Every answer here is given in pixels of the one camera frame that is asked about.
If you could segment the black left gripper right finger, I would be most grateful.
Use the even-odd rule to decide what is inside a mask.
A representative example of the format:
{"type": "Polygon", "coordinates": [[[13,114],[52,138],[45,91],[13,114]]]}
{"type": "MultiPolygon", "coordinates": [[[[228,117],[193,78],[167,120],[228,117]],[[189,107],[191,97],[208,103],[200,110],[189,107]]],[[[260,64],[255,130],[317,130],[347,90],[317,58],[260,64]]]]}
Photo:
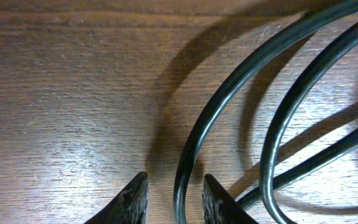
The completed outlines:
{"type": "Polygon", "coordinates": [[[204,176],[202,204],[207,224],[257,224],[211,174],[204,176]]]}

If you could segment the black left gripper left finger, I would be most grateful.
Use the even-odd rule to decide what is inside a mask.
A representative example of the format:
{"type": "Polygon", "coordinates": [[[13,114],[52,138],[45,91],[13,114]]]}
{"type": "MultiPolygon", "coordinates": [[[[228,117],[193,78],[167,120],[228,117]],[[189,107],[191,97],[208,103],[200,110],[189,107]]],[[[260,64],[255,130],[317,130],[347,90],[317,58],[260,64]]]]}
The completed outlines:
{"type": "Polygon", "coordinates": [[[139,172],[102,210],[85,224],[145,224],[149,201],[146,172],[139,172]]]}

